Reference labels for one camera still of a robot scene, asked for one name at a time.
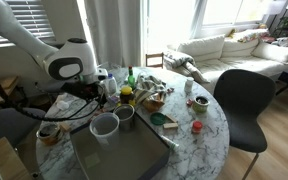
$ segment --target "green bottle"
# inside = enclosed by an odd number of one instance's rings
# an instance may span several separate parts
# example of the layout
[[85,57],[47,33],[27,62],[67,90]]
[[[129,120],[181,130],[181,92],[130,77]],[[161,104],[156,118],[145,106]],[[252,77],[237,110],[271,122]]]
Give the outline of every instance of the green bottle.
[[131,86],[132,90],[135,89],[135,77],[133,76],[132,66],[129,66],[129,67],[128,67],[127,83],[128,83],[129,86]]

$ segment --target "wooden floor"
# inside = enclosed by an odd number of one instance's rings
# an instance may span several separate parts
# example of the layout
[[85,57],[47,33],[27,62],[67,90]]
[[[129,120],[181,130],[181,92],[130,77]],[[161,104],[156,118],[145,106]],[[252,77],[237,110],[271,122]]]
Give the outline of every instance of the wooden floor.
[[[260,115],[268,148],[261,153],[248,180],[288,180],[288,90],[276,96]],[[227,161],[217,180],[242,179],[255,154],[230,147]]]

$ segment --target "condiment bottle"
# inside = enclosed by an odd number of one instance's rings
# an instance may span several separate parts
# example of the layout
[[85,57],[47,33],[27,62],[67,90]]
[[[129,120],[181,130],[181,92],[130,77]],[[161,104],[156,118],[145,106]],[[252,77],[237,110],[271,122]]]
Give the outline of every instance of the condiment bottle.
[[112,96],[117,91],[117,83],[113,74],[108,74],[108,79],[105,79],[105,88],[107,90],[108,96]]
[[194,79],[192,77],[187,78],[187,80],[185,82],[185,87],[184,87],[184,91],[186,93],[189,93],[192,91],[193,81],[194,81]]
[[193,121],[192,133],[199,134],[202,128],[203,128],[203,124],[201,121]]
[[133,90],[135,89],[135,77],[133,76],[133,68],[132,68],[132,66],[128,67],[127,83]]
[[179,144],[176,144],[175,142],[173,142],[172,140],[168,139],[167,137],[165,136],[161,136],[161,138],[166,142],[166,144],[168,144],[170,146],[170,148],[173,150],[173,151],[176,151],[178,150],[179,148]]
[[120,101],[121,104],[130,104],[135,106],[135,95],[130,86],[124,86],[121,88]]

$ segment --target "red bottle cap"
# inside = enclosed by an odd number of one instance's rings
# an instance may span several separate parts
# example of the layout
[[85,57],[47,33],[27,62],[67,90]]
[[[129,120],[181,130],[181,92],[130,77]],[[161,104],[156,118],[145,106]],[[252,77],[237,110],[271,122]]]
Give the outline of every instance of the red bottle cap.
[[202,127],[203,127],[203,124],[201,121],[194,121],[193,122],[193,128],[194,129],[202,129]]

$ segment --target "window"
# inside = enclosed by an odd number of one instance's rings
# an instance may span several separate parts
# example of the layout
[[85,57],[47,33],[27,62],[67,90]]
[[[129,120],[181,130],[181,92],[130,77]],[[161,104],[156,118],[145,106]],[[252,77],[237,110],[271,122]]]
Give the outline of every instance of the window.
[[263,18],[262,6],[268,0],[208,0],[203,25],[255,23]]
[[[55,40],[41,0],[5,0],[12,8],[16,19],[39,39]],[[0,47],[13,45],[0,36]]]
[[149,0],[147,53],[162,52],[167,44],[187,39],[194,0]]

